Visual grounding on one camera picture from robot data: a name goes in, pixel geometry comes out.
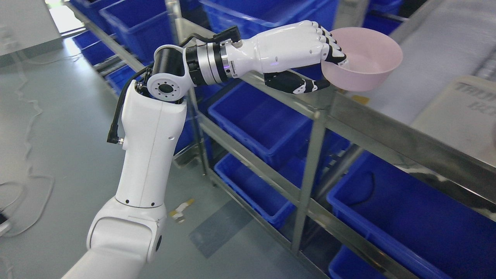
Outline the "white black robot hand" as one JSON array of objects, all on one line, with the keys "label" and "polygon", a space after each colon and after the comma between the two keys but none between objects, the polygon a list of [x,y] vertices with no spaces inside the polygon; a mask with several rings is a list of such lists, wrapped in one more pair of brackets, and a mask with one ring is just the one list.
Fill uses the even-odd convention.
[{"label": "white black robot hand", "polygon": [[263,74],[266,86],[290,94],[321,90],[330,82],[303,78],[292,69],[321,62],[343,66],[348,60],[331,33],[315,21],[301,21],[259,33],[242,40],[241,46],[225,43],[233,78],[249,71]]}]

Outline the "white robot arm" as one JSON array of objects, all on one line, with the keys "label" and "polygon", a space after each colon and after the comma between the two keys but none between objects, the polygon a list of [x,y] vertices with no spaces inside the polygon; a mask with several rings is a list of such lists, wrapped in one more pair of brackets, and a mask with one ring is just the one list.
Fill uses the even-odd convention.
[{"label": "white robot arm", "polygon": [[160,46],[154,62],[126,82],[107,137],[126,152],[117,192],[94,217],[88,250],[65,279],[136,279],[154,259],[166,221],[169,171],[186,120],[184,96],[230,77],[224,42],[242,46],[237,26]]}]

